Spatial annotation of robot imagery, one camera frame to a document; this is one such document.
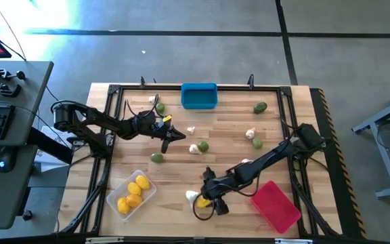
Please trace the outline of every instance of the gray floor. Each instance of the gray floor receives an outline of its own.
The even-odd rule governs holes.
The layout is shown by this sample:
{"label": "gray floor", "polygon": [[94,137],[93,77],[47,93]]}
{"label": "gray floor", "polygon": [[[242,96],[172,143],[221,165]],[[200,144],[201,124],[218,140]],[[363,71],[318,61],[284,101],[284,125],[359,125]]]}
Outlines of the gray floor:
{"label": "gray floor", "polygon": [[[15,30],[280,31],[273,0],[30,2],[0,0]],[[389,0],[283,0],[282,6],[290,32],[390,33]],[[20,18],[13,7],[28,14]],[[0,38],[17,49],[9,32],[1,32]],[[29,60],[55,62],[49,88],[59,99],[84,102],[92,82],[134,82],[141,75],[163,83],[244,83],[253,73],[259,84],[290,84],[280,37],[18,38]],[[374,196],[375,190],[390,187],[381,156],[370,134],[350,131],[389,104],[390,39],[291,38],[290,47],[299,85],[326,93],[368,237],[390,241],[390,198]],[[41,115],[50,123],[51,103],[45,94]],[[51,233],[65,175],[64,169],[34,175],[30,185],[46,187],[34,188],[28,200],[34,220],[16,220],[11,229],[0,230],[0,238]]]}

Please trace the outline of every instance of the blue bin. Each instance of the blue bin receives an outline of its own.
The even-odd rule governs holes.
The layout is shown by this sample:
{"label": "blue bin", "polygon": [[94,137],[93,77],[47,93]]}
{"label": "blue bin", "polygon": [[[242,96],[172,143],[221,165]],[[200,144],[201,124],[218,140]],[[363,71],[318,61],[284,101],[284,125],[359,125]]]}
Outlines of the blue bin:
{"label": "blue bin", "polygon": [[215,83],[184,83],[181,85],[181,104],[185,109],[213,109],[217,104]]}

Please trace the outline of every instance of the gray desk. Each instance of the gray desk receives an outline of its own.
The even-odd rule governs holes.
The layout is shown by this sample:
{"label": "gray desk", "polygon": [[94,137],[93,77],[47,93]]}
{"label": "gray desk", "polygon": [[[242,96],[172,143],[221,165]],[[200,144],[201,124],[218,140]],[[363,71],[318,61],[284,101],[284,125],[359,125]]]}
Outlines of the gray desk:
{"label": "gray desk", "polygon": [[[51,74],[53,63],[0,61],[0,68],[5,68],[10,73],[16,73],[18,70],[24,71],[27,78],[25,81],[12,79],[7,82],[11,87],[10,83],[19,83],[22,86],[22,91],[16,98],[6,98],[0,95],[0,101],[11,102],[36,113]],[[0,140],[0,149],[2,146],[20,146],[14,169],[8,173],[0,172],[0,229],[10,228],[14,218],[20,211],[23,211],[23,203],[26,202],[25,200],[29,192],[27,188],[28,179],[30,178],[37,149],[39,148],[36,146],[39,143],[35,144],[35,142],[42,142],[41,146],[44,147],[53,148],[61,146],[41,134],[38,130],[31,129],[34,117],[32,113],[16,108],[9,131],[5,139]],[[26,145],[27,142],[32,142],[32,145]],[[71,155],[71,150],[63,146],[61,147],[68,150]]]}
{"label": "gray desk", "polygon": [[[11,88],[14,87],[13,84],[22,86],[16,98],[6,98],[0,95],[0,101],[11,102],[36,113],[51,75],[53,62],[0,61],[0,68],[5,68],[11,74],[16,74],[16,71],[21,70],[26,76],[25,81],[15,78],[6,83]],[[32,113],[24,109],[15,109],[10,129],[5,139],[0,140],[0,146],[25,145],[34,117]]]}

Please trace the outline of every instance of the wooden table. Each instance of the wooden table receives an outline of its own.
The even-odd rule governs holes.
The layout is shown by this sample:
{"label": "wooden table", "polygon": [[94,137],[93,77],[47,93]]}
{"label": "wooden table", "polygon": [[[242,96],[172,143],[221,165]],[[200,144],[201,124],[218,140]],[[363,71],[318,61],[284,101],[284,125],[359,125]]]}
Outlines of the wooden table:
{"label": "wooden table", "polygon": [[[93,83],[87,105],[104,110],[109,84]],[[307,86],[292,86],[297,122],[311,123],[317,129],[314,108]],[[173,124],[186,132],[194,126],[194,135],[185,140],[172,142],[165,154],[164,163],[153,163],[152,153],[160,152],[161,141],[138,136],[130,141],[117,138],[107,194],[118,187],[133,171],[140,169],[157,187],[156,194],[135,213],[129,222],[121,222],[107,203],[104,206],[100,236],[157,236],[157,237],[298,237],[297,225],[283,235],[274,231],[257,213],[248,198],[237,193],[224,196],[230,209],[229,214],[213,216],[209,221],[197,220],[185,197],[187,190],[199,191],[202,186],[202,173],[207,165],[218,176],[235,166],[242,159],[256,159],[276,147],[283,140],[279,120],[278,102],[275,93],[264,91],[220,91],[215,110],[185,110],[181,106],[179,91],[127,90],[124,97],[137,113],[148,110],[151,104],[148,97],[160,94],[160,102],[166,105],[165,113],[173,115]],[[264,101],[267,110],[260,115],[253,114],[254,104]],[[127,110],[126,118],[131,114]],[[256,127],[256,136],[264,146],[261,150],[252,147],[244,137],[246,130]],[[205,140],[210,149],[204,155],[191,155],[189,145]],[[88,148],[80,149],[73,160],[89,154]],[[317,152],[315,159],[325,163],[324,154]],[[85,202],[91,175],[93,159],[74,165],[69,173],[66,190],[60,208],[60,225],[65,227]],[[314,205],[325,220],[337,232],[341,225],[335,205],[328,172],[317,163],[309,161],[307,174]],[[273,180],[293,201],[286,160],[264,170],[260,183]],[[253,192],[255,184],[244,189]],[[302,214],[306,229],[309,220],[304,204]],[[91,211],[90,226],[96,206]]]}

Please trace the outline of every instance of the plastic clamshell container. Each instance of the plastic clamshell container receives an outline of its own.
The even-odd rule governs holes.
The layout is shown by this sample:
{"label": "plastic clamshell container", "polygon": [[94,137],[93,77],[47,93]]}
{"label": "plastic clamshell container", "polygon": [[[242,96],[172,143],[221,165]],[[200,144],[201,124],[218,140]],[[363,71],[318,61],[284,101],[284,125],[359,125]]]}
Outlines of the plastic clamshell container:
{"label": "plastic clamshell container", "polygon": [[301,212],[272,181],[264,184],[257,194],[251,197],[251,203],[280,234],[285,233],[301,218]]}
{"label": "plastic clamshell container", "polygon": [[[118,211],[117,202],[121,197],[127,197],[130,195],[127,190],[127,185],[130,182],[135,182],[137,176],[145,176],[147,180],[150,182],[150,188],[147,190],[142,190],[142,203],[137,207],[131,207],[129,213],[122,214]],[[131,176],[129,176],[119,187],[113,190],[107,197],[106,202],[111,206],[112,210],[119,216],[122,221],[127,221],[133,213],[135,213],[142,205],[146,204],[151,197],[153,197],[154,193],[156,193],[156,186],[152,183],[152,181],[143,173],[141,170],[135,170]]]}
{"label": "plastic clamshell container", "polygon": [[181,85],[181,104],[185,109],[213,109],[217,104],[215,83],[184,83]]}

